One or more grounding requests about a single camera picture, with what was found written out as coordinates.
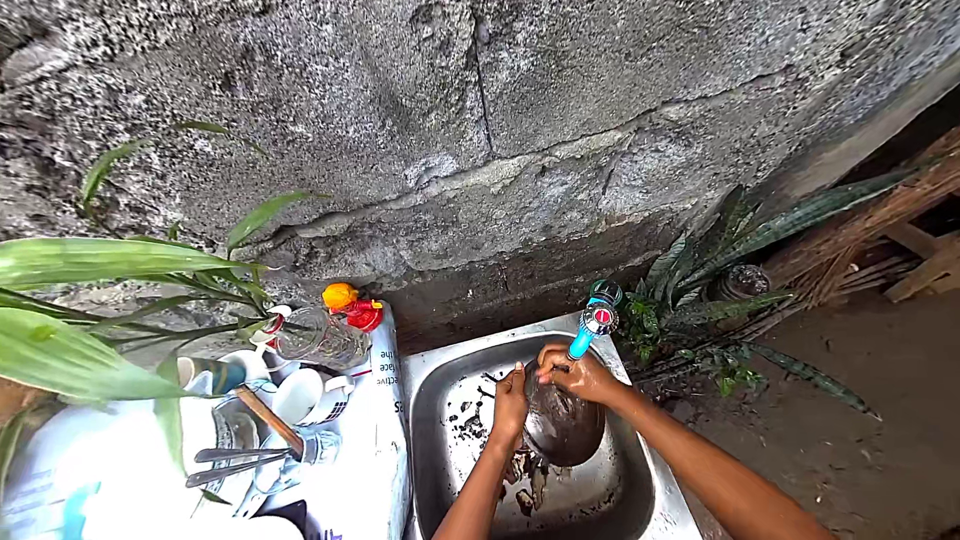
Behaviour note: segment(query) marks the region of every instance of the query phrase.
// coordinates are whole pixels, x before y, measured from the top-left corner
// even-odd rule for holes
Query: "green plant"
[[[793,298],[790,291],[772,291],[746,300],[708,302],[703,300],[703,290],[719,272],[750,253],[876,197],[916,171],[898,170],[827,189],[759,223],[759,203],[748,196],[743,186],[734,188],[704,227],[681,234],[669,250],[654,260],[636,290],[626,294],[627,302],[620,308],[623,324],[618,333],[639,358],[635,380],[666,380],[703,371],[726,396],[738,384],[756,386],[762,381],[762,376],[748,363],[757,354],[789,373],[812,380],[857,410],[871,412],[848,388],[812,366],[704,328],[706,323],[789,302]]]
[[[172,130],[193,129],[229,135],[208,122],[189,121]],[[257,152],[255,143],[240,138]],[[168,238],[119,237],[96,214],[93,202],[113,165],[148,144],[138,139],[100,156],[85,176],[79,206],[94,223],[114,238],[22,238],[0,242],[0,378],[42,388],[65,401],[101,403],[112,400],[156,398],[155,413],[167,435],[171,456],[182,469],[179,397],[187,395],[176,380],[176,365],[161,363],[157,374],[133,365],[123,354],[170,343],[175,353],[184,345],[223,332],[249,333],[269,319],[272,301],[259,282],[263,267],[229,260],[178,242],[180,222],[170,226]],[[229,252],[244,245],[274,215],[308,196],[303,192],[278,195],[254,209],[228,236]],[[41,300],[31,291],[49,285],[101,281],[154,282],[180,285],[184,294],[155,300],[134,312],[106,317]],[[232,310],[235,321],[174,331],[143,322],[145,317],[197,302],[219,302]],[[0,432],[2,467],[9,463],[17,424]]]

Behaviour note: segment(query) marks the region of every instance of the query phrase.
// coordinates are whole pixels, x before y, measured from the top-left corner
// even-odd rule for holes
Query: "water faucet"
[[[570,344],[566,355],[571,360],[579,360],[587,352],[590,341],[598,335],[607,335],[616,330],[620,318],[616,306],[623,299],[620,285],[612,280],[598,280],[590,286],[587,307],[580,315],[580,331]]]

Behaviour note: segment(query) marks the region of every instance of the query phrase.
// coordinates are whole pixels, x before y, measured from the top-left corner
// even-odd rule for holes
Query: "wooden plank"
[[[834,216],[816,230],[805,233],[801,240],[773,255],[763,264],[771,281],[775,286],[791,283],[812,272],[823,261],[837,257],[851,246],[876,238],[887,227],[909,219],[918,209],[926,208],[951,192],[960,190],[960,153],[950,153],[958,146],[960,126],[950,130],[922,155],[911,160],[911,164],[919,165],[943,157],[936,166],[925,169],[885,196]]]
[[[891,302],[899,302],[910,298],[920,289],[955,269],[958,264],[960,264],[960,239],[953,239],[952,243],[911,270],[905,278],[887,289],[883,295],[889,298]]]
[[[960,288],[960,267],[954,268],[949,276],[940,278],[939,280],[930,284],[930,288],[933,289],[933,292],[941,293]]]
[[[931,258],[937,253],[936,237],[905,221],[887,227],[883,234],[922,258]]]

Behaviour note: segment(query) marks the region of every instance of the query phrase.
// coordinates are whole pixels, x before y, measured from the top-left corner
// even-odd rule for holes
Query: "cracked concrete wall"
[[[411,347],[440,344],[574,308],[733,184],[834,181],[899,125],[878,119],[915,114],[904,96],[960,80],[958,17],[949,0],[8,0],[0,239],[98,234],[83,172],[160,135],[103,188],[116,230],[182,220],[213,247],[272,194],[330,194],[247,255],[303,300],[367,284]],[[268,156],[166,129],[186,118]]]

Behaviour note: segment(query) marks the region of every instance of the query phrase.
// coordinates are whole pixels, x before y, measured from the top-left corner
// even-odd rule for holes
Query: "hand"
[[[629,389],[601,365],[590,351],[579,360],[571,360],[566,355],[568,347],[562,343],[547,343],[540,350],[537,356],[540,365],[537,379],[540,384],[555,382],[578,398],[603,405],[609,405],[608,402],[622,389]]]
[[[520,434],[523,433],[523,422],[527,419],[527,396],[523,392],[525,381],[523,364],[517,362],[514,371],[496,384],[490,440],[506,444],[509,452],[516,449]]]

